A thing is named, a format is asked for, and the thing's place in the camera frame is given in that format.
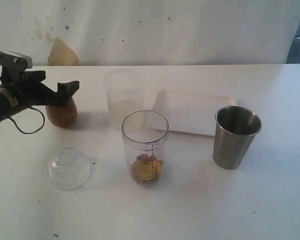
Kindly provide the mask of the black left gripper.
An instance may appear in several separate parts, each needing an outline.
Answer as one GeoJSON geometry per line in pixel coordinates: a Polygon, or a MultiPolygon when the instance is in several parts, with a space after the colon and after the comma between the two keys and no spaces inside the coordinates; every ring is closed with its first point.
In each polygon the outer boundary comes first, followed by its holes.
{"type": "Polygon", "coordinates": [[[20,71],[2,68],[1,87],[11,90],[14,96],[28,106],[66,107],[69,100],[79,90],[78,80],[57,83],[57,92],[42,83],[46,79],[44,70],[20,71]]]}

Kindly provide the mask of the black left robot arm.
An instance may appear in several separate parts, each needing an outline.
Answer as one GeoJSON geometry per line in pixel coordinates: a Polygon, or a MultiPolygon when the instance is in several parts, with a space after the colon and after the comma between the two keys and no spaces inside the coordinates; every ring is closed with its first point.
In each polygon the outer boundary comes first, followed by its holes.
{"type": "Polygon", "coordinates": [[[80,82],[75,80],[66,83],[58,82],[57,91],[53,91],[42,83],[45,79],[44,70],[17,71],[3,67],[0,75],[0,123],[9,119],[22,134],[37,133],[44,127],[46,118],[34,106],[65,108],[80,88],[80,82]],[[33,132],[21,130],[13,119],[14,115],[27,109],[37,111],[42,116],[42,125],[33,132]]]}

